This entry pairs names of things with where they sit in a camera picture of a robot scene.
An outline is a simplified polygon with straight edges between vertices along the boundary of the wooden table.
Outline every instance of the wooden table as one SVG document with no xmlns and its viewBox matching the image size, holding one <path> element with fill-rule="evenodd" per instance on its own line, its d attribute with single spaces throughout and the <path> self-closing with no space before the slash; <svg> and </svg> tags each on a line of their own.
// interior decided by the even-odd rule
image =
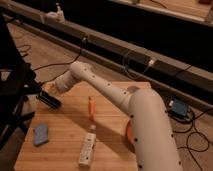
<svg viewBox="0 0 213 171">
<path fill-rule="evenodd" d="M 199 0 L 155 0 L 163 4 L 167 9 L 175 12 L 190 14 L 205 18 L 210 9 L 210 5 L 201 4 Z M 161 5 L 150 0 L 140 0 L 141 4 L 161 7 Z"/>
<path fill-rule="evenodd" d="M 150 88 L 147 82 L 115 82 L 121 88 L 135 85 Z M 97 140 L 90 169 L 78 166 L 83 139 L 92 122 L 88 118 L 88 96 L 96 103 L 95 125 Z M 129 121 L 118 108 L 111 104 L 85 82 L 77 84 L 69 92 L 57 97 L 62 102 L 54 110 L 39 102 L 25 141 L 15 164 L 15 171 L 136 171 L 135 154 L 125 138 Z M 46 123 L 49 142 L 34 147 L 33 128 Z"/>
</svg>

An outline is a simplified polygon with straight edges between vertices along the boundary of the cable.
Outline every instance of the cable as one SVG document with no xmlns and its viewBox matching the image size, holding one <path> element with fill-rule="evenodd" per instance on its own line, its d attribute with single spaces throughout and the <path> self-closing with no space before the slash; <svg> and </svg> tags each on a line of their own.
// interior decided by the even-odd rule
<svg viewBox="0 0 213 171">
<path fill-rule="evenodd" d="M 200 113 L 198 116 L 196 116 L 196 117 L 195 117 L 195 120 L 198 119 L 198 118 L 200 118 L 201 116 L 203 116 L 203 115 L 206 114 L 207 112 L 212 111 L 212 110 L 213 110 L 213 108 L 209 108 L 209 109 L 205 110 L 204 112 L 202 112 L 202 113 Z"/>
<path fill-rule="evenodd" d="M 128 55 L 129 55 L 132 51 L 137 50 L 137 49 L 140 49 L 140 48 L 142 48 L 142 47 L 137 47 L 137 48 L 134 48 L 134 49 L 129 49 L 129 50 L 127 51 L 127 53 L 124 55 L 124 57 L 123 57 L 124 72 L 125 72 L 125 73 L 127 74 L 127 76 L 128 76 L 130 79 L 132 79 L 132 80 L 137 80 L 137 79 L 140 78 L 141 76 L 140 76 L 140 75 L 138 75 L 138 76 L 133 76 L 132 74 L 130 74 L 130 72 L 129 72 L 130 59 L 128 58 Z M 150 59 L 148 65 L 147 65 L 147 67 L 144 69 L 144 71 L 142 72 L 142 74 L 145 74 L 145 72 L 146 72 L 152 65 L 154 65 L 154 63 L 155 63 L 155 60 L 154 60 L 154 59 Z"/>
<path fill-rule="evenodd" d="M 200 165 L 200 163 L 197 161 L 196 157 L 194 156 L 194 154 L 192 152 L 199 152 L 199 153 L 200 152 L 206 152 L 210 148 L 210 145 L 213 146 L 213 142 L 211 142 L 204 133 L 200 132 L 196 128 L 196 120 L 198 118 L 200 118 L 201 116 L 203 116 L 205 113 L 207 113 L 207 112 L 209 112 L 211 110 L 213 110 L 213 108 L 207 109 L 206 111 L 204 111 L 204 112 L 198 114 L 197 116 L 195 116 L 194 111 L 190 108 L 190 112 L 192 113 L 192 116 L 193 116 L 191 118 L 191 122 L 190 122 L 191 126 L 190 126 L 190 128 L 185 130 L 185 131 L 173 131 L 174 133 L 188 133 L 189 131 L 192 130 L 192 128 L 194 129 L 194 131 L 189 133 L 189 135 L 186 138 L 186 146 L 179 147 L 178 149 L 186 149 L 186 150 L 188 150 L 190 156 L 192 157 L 192 159 L 194 160 L 194 162 L 196 163 L 196 165 L 199 167 L 199 169 L 201 171 L 203 171 L 203 168 Z M 195 148 L 190 147 L 190 144 L 189 144 L 190 138 L 193 135 L 196 135 L 196 134 L 199 135 L 207 143 L 205 148 L 203 148 L 203 149 L 195 149 Z"/>
<path fill-rule="evenodd" d="M 165 9 L 167 9 L 167 7 L 164 4 L 162 4 L 161 2 L 158 2 L 158 1 L 155 1 L 155 0 L 150 0 L 150 1 L 153 2 L 153 3 L 156 3 L 156 4 L 160 5 L 160 6 L 162 6 Z"/>
<path fill-rule="evenodd" d="M 48 64 L 48 65 L 44 65 L 44 66 L 41 66 L 41 67 L 35 68 L 33 71 L 38 71 L 38 70 L 40 70 L 40 69 L 48 68 L 48 67 L 51 67 L 51 66 L 70 65 L 71 63 L 75 62 L 75 61 L 76 61 L 76 60 L 77 60 L 77 59 L 81 56 L 82 49 L 83 49 L 83 46 L 81 46 L 81 47 L 80 47 L 79 53 L 78 53 L 78 55 L 75 57 L 75 59 L 74 59 L 74 60 L 72 60 L 72 61 L 70 61 L 70 62 Z"/>
<path fill-rule="evenodd" d="M 186 67 L 185 69 L 182 69 L 182 70 L 178 71 L 173 77 L 174 77 L 174 78 L 177 78 L 178 75 L 180 75 L 181 73 L 183 73 L 183 72 L 189 70 L 191 67 L 192 67 L 192 65 L 189 65 L 189 66 Z"/>
</svg>

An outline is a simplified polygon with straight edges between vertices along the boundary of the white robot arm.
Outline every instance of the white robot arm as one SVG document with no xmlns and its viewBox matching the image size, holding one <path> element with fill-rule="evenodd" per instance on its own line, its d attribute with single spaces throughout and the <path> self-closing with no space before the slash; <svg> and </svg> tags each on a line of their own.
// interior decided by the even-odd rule
<svg viewBox="0 0 213 171">
<path fill-rule="evenodd" d="M 91 84 L 131 118 L 138 170 L 183 170 L 166 107 L 157 92 L 153 89 L 128 92 L 97 76 L 82 62 L 72 63 L 70 70 L 55 80 L 55 88 L 66 92 L 81 80 Z"/>
</svg>

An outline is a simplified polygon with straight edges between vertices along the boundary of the black cable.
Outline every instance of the black cable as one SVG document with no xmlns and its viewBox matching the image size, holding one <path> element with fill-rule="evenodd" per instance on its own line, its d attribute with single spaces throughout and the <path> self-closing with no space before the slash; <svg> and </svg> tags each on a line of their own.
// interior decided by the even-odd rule
<svg viewBox="0 0 213 171">
<path fill-rule="evenodd" d="M 161 2 L 158 2 L 156 0 L 150 0 L 150 1 L 153 2 L 153 3 L 156 3 L 156 4 L 160 5 L 160 6 L 162 6 L 165 9 L 167 9 L 167 7 L 164 4 L 162 4 Z"/>
<path fill-rule="evenodd" d="M 209 112 L 211 110 L 213 110 L 213 108 L 209 108 L 209 109 L 205 110 L 204 112 L 200 113 L 198 116 L 195 117 L 195 120 L 200 118 L 201 116 L 203 116 L 204 114 L 206 114 L 207 112 Z"/>
<path fill-rule="evenodd" d="M 191 131 L 192 128 L 194 129 L 194 131 L 191 132 L 191 133 L 187 136 L 187 139 L 186 139 L 186 146 L 179 147 L 178 149 L 187 149 L 188 152 L 189 152 L 189 154 L 190 154 L 190 156 L 192 157 L 192 159 L 194 160 L 194 162 L 196 163 L 196 165 L 199 167 L 199 169 L 200 169 L 201 171 L 203 171 L 203 168 L 202 168 L 202 166 L 200 165 L 200 163 L 197 161 L 196 157 L 194 156 L 194 154 L 193 154 L 192 152 L 198 152 L 198 153 L 200 153 L 200 152 L 206 152 L 206 151 L 210 148 L 210 144 L 213 145 L 213 142 L 211 142 L 211 141 L 207 138 L 207 136 L 206 136 L 204 133 L 200 132 L 200 131 L 196 128 L 196 120 L 197 120 L 198 118 L 200 118 L 201 116 L 203 116 L 205 113 L 207 113 L 207 112 L 209 112 L 209 111 L 211 111 L 211 110 L 213 110 L 213 109 L 212 109 L 212 108 L 207 109 L 206 111 L 200 113 L 198 116 L 195 116 L 194 111 L 193 111 L 192 109 L 190 109 L 190 112 L 192 113 L 192 116 L 193 116 L 192 119 L 191 119 L 191 126 L 190 126 L 190 128 L 187 129 L 187 130 L 185 130 L 185 131 L 174 131 L 175 133 L 187 133 L 187 132 Z M 195 134 L 198 134 L 203 140 L 206 141 L 207 145 L 206 145 L 205 148 L 203 148 L 203 149 L 195 149 L 195 148 L 190 147 L 189 140 L 190 140 L 190 138 L 191 138 L 193 135 L 195 135 Z"/>
<path fill-rule="evenodd" d="M 188 67 L 186 67 L 185 69 L 182 69 L 180 71 L 178 71 L 173 77 L 177 78 L 178 75 L 180 75 L 183 72 L 186 72 L 187 70 L 189 70 L 192 67 L 192 65 L 189 65 Z"/>
<path fill-rule="evenodd" d="M 83 49 L 83 46 L 80 47 L 79 53 L 78 53 L 78 55 L 75 57 L 75 59 L 72 60 L 72 61 L 70 61 L 70 62 L 48 64 L 48 65 L 44 65 L 44 66 L 35 68 L 33 71 L 38 71 L 38 70 L 40 70 L 40 69 L 48 68 L 48 67 L 51 67 L 51 66 L 70 65 L 71 63 L 75 62 L 75 61 L 81 56 L 82 49 Z"/>
<path fill-rule="evenodd" d="M 173 130 L 173 132 L 177 133 L 177 134 L 186 134 L 186 133 L 190 132 L 192 130 L 192 128 L 193 128 L 193 123 L 191 123 L 191 126 L 188 129 L 184 130 L 184 131 Z"/>
</svg>

